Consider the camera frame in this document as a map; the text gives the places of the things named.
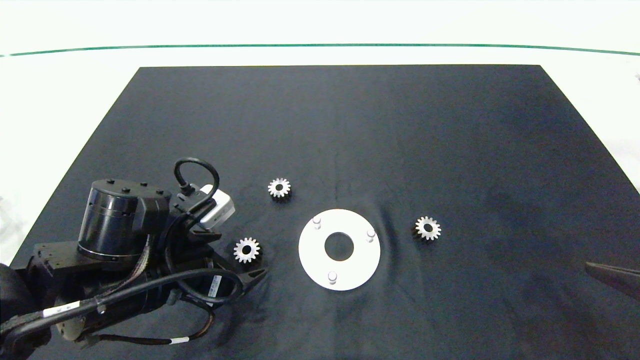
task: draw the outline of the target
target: robotic arm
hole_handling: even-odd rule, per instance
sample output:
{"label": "robotic arm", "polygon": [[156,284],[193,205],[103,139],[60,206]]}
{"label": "robotic arm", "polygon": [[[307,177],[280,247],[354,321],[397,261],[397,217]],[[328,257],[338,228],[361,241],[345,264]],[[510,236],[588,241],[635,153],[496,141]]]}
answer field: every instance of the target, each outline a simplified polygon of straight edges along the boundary
{"label": "robotic arm", "polygon": [[[212,175],[200,188],[180,166],[196,163]],[[235,211],[206,161],[181,158],[180,192],[126,180],[94,181],[77,241],[39,243],[27,267],[0,266],[3,359],[26,359],[51,338],[50,326],[83,347],[99,341],[142,345],[186,342],[204,335],[213,311],[249,291],[265,275],[259,263],[240,270],[209,244]],[[208,314],[198,332],[181,338],[130,338],[97,331],[183,300]]]}

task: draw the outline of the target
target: black cable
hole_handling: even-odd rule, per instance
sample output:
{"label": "black cable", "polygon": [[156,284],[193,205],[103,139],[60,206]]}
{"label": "black cable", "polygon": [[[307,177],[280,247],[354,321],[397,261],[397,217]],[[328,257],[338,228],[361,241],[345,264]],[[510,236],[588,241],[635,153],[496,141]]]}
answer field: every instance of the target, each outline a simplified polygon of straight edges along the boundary
{"label": "black cable", "polygon": [[213,188],[209,192],[209,195],[213,196],[213,194],[215,194],[216,191],[218,190],[218,186],[220,185],[220,176],[218,175],[218,171],[216,170],[216,168],[213,167],[213,165],[211,165],[210,163],[204,160],[200,160],[198,158],[180,158],[175,162],[175,165],[173,166],[173,174],[175,175],[175,179],[178,180],[178,184],[180,184],[181,192],[184,195],[191,195],[191,193],[194,190],[193,187],[191,187],[191,185],[184,180],[184,177],[182,176],[182,172],[180,172],[180,167],[182,166],[182,164],[185,164],[185,163],[198,164],[201,167],[204,167],[205,169],[207,169],[209,173],[211,173],[211,176],[213,176],[213,184],[212,184]]}
{"label": "black cable", "polygon": [[[169,272],[171,274],[175,273],[175,265],[173,263],[173,256],[172,256],[174,229],[176,227],[182,226],[182,224],[186,222],[186,225],[184,226],[184,228],[188,230],[192,226],[194,226],[197,222],[199,222],[200,219],[207,213],[207,211],[201,212],[200,215],[198,215],[195,218],[192,218],[191,220],[186,220],[186,218],[192,217],[194,212],[198,211],[202,206],[206,205],[207,202],[210,202],[210,200],[212,200],[213,194],[216,193],[216,191],[218,191],[218,187],[220,186],[220,176],[218,175],[218,171],[216,171],[216,168],[214,168],[213,165],[211,165],[210,163],[204,160],[200,160],[197,158],[180,158],[175,162],[175,166],[173,168],[173,174],[175,175],[176,180],[178,180],[178,183],[180,184],[180,190],[183,193],[189,194],[190,192],[193,191],[193,188],[191,188],[191,185],[189,185],[189,183],[183,178],[182,173],[180,172],[180,166],[182,166],[182,164],[185,164],[185,163],[194,163],[206,168],[213,176],[213,187],[209,192],[209,196],[205,196],[204,199],[198,201],[195,205],[193,205],[190,209],[188,209],[186,213],[181,214],[177,218],[173,219],[173,222],[171,222],[171,225],[169,225],[169,228],[167,229],[167,232],[165,235],[166,241],[164,242],[164,262],[166,263],[167,269],[169,269]],[[187,284],[184,281],[178,281],[178,286],[180,286],[180,289],[182,289],[184,292],[188,293],[192,297],[202,302],[207,302],[210,304],[225,304],[231,300],[234,300],[237,296],[240,295],[238,293],[236,296],[233,296],[233,297],[231,295],[229,295],[226,298],[210,297],[210,296],[202,295],[201,293],[196,291],[193,287],[191,287],[189,284]]]}
{"label": "black cable", "polygon": [[69,320],[71,318],[75,318],[77,316],[81,316],[91,311],[94,311],[99,306],[109,305],[114,302],[118,302],[123,299],[129,298],[131,296],[137,295],[141,292],[148,291],[162,285],[170,284],[171,282],[184,280],[184,279],[191,279],[194,277],[205,276],[205,275],[218,275],[218,276],[227,277],[233,280],[235,286],[234,286],[234,289],[232,290],[232,293],[229,295],[229,297],[235,298],[238,295],[240,295],[240,293],[242,293],[243,291],[243,285],[242,285],[242,282],[240,281],[240,278],[238,278],[238,276],[235,273],[230,272],[228,270],[217,269],[217,268],[202,268],[202,269],[188,270],[184,272],[179,272],[177,274],[167,275],[155,280],[151,280],[148,282],[144,282],[142,284],[132,286],[130,288],[122,289],[116,293],[107,295],[105,297],[94,297],[91,299],[82,300],[80,301],[80,305],[78,307],[75,307],[73,309],[69,309],[66,311],[62,311],[60,313],[48,316],[46,318],[40,318],[32,322],[26,323],[24,325],[21,325],[19,327],[16,327],[4,337],[3,355],[8,356],[9,359],[12,358],[13,350],[16,348],[16,344],[21,338],[29,334],[32,334],[36,331],[46,329],[52,325],[63,322],[65,320]]}
{"label": "black cable", "polygon": [[[207,333],[207,331],[213,324],[213,321],[215,320],[216,315],[213,313],[213,310],[211,309],[211,307],[207,306],[207,304],[203,304],[201,302],[191,300],[189,298],[183,298],[181,300],[188,302],[190,304],[193,304],[199,307],[200,309],[203,309],[209,314],[209,317],[207,319],[207,322],[204,324],[203,327],[200,328],[200,330],[185,337],[187,338],[186,341],[184,340],[184,338],[179,338],[179,339],[181,340],[181,342],[187,342],[187,341],[195,340],[199,337],[202,337],[204,334]],[[175,341],[176,339],[136,338],[132,336],[114,335],[114,334],[99,334],[97,335],[97,338],[99,341],[123,341],[126,343],[134,343],[134,344],[140,344],[140,345],[169,345],[169,344],[176,343]]]}

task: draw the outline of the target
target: green line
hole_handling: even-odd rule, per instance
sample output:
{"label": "green line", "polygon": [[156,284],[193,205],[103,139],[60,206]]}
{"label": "green line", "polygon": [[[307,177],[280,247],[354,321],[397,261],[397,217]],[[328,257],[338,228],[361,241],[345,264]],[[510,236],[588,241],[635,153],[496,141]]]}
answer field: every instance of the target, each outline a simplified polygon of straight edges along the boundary
{"label": "green line", "polygon": [[561,46],[543,46],[543,45],[509,45],[509,44],[185,44],[185,45],[125,45],[125,46],[95,46],[95,47],[75,47],[72,49],[57,49],[44,51],[30,51],[26,53],[15,53],[1,55],[0,58],[9,56],[24,56],[52,53],[68,53],[71,51],[88,51],[88,50],[115,50],[115,49],[159,49],[159,48],[176,48],[176,47],[511,47],[517,49],[544,49],[544,50],[566,50],[566,51],[584,51],[587,53],[603,53],[640,56],[640,53],[631,51],[615,51],[600,49],[585,49],[581,47],[561,47]]}

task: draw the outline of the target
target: white label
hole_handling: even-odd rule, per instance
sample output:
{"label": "white label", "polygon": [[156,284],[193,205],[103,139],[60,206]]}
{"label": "white label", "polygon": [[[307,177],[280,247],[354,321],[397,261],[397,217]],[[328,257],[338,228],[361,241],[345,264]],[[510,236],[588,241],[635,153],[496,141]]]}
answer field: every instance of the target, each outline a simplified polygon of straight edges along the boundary
{"label": "white label", "polygon": [[68,304],[64,304],[56,307],[50,307],[49,309],[42,310],[42,317],[48,318],[51,315],[60,314],[64,311],[75,309],[79,306],[80,306],[80,301],[78,300],[76,302],[70,302]]}
{"label": "white label", "polygon": [[216,295],[218,294],[218,288],[220,287],[221,280],[222,280],[222,276],[220,275],[216,275],[213,277],[213,280],[211,281],[211,286],[209,287],[209,294],[207,294],[207,296],[216,297]]}
{"label": "white label", "polygon": [[173,338],[173,339],[169,339],[169,340],[171,340],[171,343],[169,343],[169,345],[185,343],[185,342],[189,341],[189,336],[185,336],[184,338]]}

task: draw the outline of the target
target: gear teeth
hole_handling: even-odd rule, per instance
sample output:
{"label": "gear teeth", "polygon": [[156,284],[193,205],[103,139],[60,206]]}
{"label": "gear teeth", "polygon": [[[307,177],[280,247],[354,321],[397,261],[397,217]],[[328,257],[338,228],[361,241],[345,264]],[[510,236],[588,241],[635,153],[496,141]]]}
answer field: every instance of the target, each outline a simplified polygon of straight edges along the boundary
{"label": "gear teeth", "polygon": [[[236,260],[243,264],[246,264],[247,262],[250,263],[260,254],[260,252],[258,251],[260,249],[259,245],[260,243],[255,241],[255,239],[253,238],[241,239],[236,243],[236,247],[234,247],[234,255],[236,256]],[[245,246],[249,246],[251,248],[248,254],[245,254],[243,252],[243,248]]]}
{"label": "gear teeth", "polygon": [[[431,231],[426,231],[424,229],[425,225],[431,226]],[[440,232],[440,224],[436,220],[433,220],[431,217],[420,217],[418,221],[415,223],[415,227],[412,229],[414,237],[422,240],[422,241],[434,241],[437,239]]]}
{"label": "gear teeth", "polygon": [[289,197],[291,197],[291,183],[284,177],[277,177],[276,179],[274,179],[269,183],[267,189],[269,190],[269,194],[274,201],[286,201],[289,200]]}

